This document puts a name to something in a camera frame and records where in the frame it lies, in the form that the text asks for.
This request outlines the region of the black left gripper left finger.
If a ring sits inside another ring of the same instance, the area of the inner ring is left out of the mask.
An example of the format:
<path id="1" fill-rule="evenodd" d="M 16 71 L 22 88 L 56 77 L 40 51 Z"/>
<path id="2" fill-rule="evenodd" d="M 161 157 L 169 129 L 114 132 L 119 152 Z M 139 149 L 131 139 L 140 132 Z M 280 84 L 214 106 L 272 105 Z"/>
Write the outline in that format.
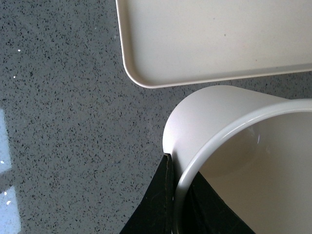
<path id="1" fill-rule="evenodd" d="M 122 234 L 170 234 L 173 226 L 175 176 L 172 157 L 164 154 L 140 204 Z"/>

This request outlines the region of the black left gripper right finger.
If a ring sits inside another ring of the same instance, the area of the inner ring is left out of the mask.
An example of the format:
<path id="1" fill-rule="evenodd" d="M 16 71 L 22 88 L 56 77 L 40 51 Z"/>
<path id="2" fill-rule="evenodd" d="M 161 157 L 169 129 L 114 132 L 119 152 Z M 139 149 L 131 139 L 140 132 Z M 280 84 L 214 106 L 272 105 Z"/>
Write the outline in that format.
<path id="1" fill-rule="evenodd" d="M 253 234 L 254 231 L 219 197 L 201 173 L 189 188 L 190 234 Z"/>

